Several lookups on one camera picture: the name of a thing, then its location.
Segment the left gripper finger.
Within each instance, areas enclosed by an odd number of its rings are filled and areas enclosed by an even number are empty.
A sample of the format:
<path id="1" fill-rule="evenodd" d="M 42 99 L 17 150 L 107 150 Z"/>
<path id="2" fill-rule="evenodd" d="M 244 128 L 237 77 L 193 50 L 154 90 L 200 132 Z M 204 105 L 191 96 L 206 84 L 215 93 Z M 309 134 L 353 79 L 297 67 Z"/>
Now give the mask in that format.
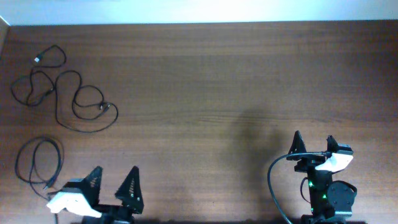
<path id="1" fill-rule="evenodd" d="M 91 206 L 99 203 L 102 173 L 103 168 L 97 166 L 83 179 L 83 195 Z"/>
<path id="2" fill-rule="evenodd" d="M 144 209 L 144 199 L 142 196 L 139 168 L 134 166 L 123 183 L 115 193 L 115 197 L 122 202 L 122 206 L 126 207 L 134 214 L 142 214 Z"/>

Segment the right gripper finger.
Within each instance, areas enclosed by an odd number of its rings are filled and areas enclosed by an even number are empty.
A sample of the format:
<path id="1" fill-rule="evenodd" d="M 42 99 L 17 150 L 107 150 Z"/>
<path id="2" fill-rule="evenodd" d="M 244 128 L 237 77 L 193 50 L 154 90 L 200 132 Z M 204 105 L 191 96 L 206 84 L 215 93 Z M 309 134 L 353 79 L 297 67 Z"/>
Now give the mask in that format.
<path id="1" fill-rule="evenodd" d="M 294 134 L 294 138 L 292 141 L 292 145 L 288 152 L 288 161 L 299 161 L 302 158 L 306 157 L 307 150 L 305 147 L 305 143 L 302 139 L 302 135 L 300 131 L 296 131 Z"/>
<path id="2" fill-rule="evenodd" d="M 337 152 L 338 150 L 338 143 L 332 135 L 329 135 L 326 139 L 327 141 L 327 151 L 328 152 Z"/>

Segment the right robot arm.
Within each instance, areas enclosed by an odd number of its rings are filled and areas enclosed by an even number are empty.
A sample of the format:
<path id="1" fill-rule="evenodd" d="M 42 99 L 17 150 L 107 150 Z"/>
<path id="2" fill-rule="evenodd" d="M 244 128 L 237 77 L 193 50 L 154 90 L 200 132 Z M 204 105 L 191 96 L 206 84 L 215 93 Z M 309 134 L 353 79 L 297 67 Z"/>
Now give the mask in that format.
<path id="1" fill-rule="evenodd" d="M 296 172 L 306 173 L 311 214 L 302 215 L 301 223 L 346 223 L 358 190 L 333 175 L 343 171 L 353 160 L 353 150 L 329 135 L 323 152 L 308 152 L 301 133 L 296 131 L 288 152 L 288 161 L 296 161 Z"/>

